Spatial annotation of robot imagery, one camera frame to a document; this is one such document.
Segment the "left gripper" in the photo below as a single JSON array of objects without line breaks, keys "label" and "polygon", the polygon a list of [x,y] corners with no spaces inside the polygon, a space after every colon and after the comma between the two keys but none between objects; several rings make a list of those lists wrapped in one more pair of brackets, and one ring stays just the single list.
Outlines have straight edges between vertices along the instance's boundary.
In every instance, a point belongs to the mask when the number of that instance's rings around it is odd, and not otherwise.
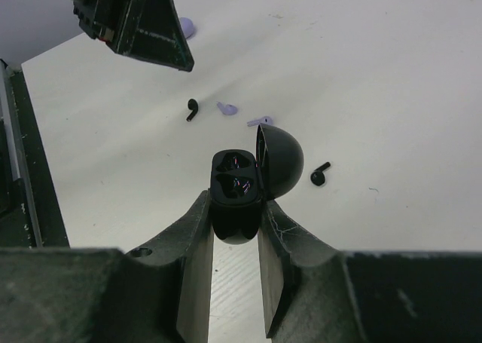
[{"label": "left gripper", "polygon": [[194,58],[173,0],[72,0],[81,29],[116,54],[183,72]]}]

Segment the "black earbud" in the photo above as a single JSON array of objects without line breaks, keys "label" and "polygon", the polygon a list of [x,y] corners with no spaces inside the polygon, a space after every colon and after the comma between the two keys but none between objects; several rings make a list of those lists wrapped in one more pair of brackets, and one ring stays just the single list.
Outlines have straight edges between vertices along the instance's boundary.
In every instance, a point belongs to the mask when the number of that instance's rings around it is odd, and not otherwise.
[{"label": "black earbud", "polygon": [[191,122],[199,112],[199,103],[195,99],[188,100],[189,115],[186,117],[187,122]]},{"label": "black earbud", "polygon": [[316,168],[310,175],[310,181],[315,186],[322,186],[326,182],[325,171],[331,167],[329,161]]}]

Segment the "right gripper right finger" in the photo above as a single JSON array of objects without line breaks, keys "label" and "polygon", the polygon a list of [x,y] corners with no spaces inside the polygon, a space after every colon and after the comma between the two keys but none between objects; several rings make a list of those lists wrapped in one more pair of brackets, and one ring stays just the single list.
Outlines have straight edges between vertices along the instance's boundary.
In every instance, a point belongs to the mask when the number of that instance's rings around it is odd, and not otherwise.
[{"label": "right gripper right finger", "polygon": [[266,204],[258,232],[273,342],[479,342],[481,255],[340,251]]}]

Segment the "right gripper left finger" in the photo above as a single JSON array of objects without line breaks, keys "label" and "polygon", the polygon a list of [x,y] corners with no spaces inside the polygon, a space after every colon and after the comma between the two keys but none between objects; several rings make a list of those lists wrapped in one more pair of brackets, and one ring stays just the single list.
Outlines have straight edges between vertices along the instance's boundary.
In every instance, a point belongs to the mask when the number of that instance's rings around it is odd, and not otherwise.
[{"label": "right gripper left finger", "polygon": [[205,342],[213,232],[210,196],[128,253],[1,251],[3,342]]}]

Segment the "black earbud charging case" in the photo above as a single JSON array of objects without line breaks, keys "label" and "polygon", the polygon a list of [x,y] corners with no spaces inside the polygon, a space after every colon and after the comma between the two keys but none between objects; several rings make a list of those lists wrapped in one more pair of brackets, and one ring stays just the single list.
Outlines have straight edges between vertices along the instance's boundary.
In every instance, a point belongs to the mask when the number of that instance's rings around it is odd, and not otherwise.
[{"label": "black earbud charging case", "polygon": [[226,149],[212,158],[209,219],[216,237],[228,244],[253,239],[264,206],[290,192],[304,169],[300,143],[287,131],[259,124],[255,153]]}]

